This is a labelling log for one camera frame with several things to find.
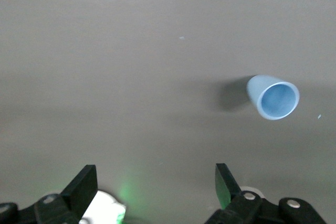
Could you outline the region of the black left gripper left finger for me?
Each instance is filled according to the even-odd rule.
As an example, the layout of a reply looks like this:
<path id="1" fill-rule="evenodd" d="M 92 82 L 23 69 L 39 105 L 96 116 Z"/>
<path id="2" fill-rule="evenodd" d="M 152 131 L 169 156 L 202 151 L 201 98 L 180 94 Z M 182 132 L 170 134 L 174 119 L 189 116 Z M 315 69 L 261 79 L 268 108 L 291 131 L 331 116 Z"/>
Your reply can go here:
<path id="1" fill-rule="evenodd" d="M 79 224 L 98 192 L 95 165 L 86 165 L 59 194 L 49 194 L 25 209 L 0 203 L 0 224 Z"/>

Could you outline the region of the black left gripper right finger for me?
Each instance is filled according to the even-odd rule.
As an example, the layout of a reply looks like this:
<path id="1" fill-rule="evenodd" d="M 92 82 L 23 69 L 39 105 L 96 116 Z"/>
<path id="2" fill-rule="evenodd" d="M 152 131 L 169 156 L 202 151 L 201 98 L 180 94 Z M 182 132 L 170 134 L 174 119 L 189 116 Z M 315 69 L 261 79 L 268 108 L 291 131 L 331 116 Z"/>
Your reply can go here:
<path id="1" fill-rule="evenodd" d="M 204 224 L 327 224 L 306 201 L 285 197 L 277 205 L 242 190 L 226 164 L 216 164 L 215 189 L 221 208 Z"/>

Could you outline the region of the light blue plastic cup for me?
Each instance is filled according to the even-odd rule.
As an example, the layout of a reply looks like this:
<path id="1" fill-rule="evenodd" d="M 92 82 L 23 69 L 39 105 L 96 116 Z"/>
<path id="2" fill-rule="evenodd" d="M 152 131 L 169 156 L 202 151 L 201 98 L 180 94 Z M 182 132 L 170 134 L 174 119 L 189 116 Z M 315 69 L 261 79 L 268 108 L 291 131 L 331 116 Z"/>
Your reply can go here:
<path id="1" fill-rule="evenodd" d="M 300 99 L 298 88 L 285 80 L 256 75 L 246 84 L 246 91 L 258 113 L 267 120 L 280 120 L 291 114 Z"/>

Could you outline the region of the white glossy object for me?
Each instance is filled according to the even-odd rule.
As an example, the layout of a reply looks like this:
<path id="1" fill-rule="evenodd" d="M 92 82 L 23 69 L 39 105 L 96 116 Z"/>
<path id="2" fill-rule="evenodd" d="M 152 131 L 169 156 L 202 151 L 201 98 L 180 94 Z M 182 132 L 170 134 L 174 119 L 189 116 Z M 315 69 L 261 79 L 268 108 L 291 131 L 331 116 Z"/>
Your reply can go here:
<path id="1" fill-rule="evenodd" d="M 123 224 L 126 209 L 111 194 L 99 190 L 79 224 Z"/>

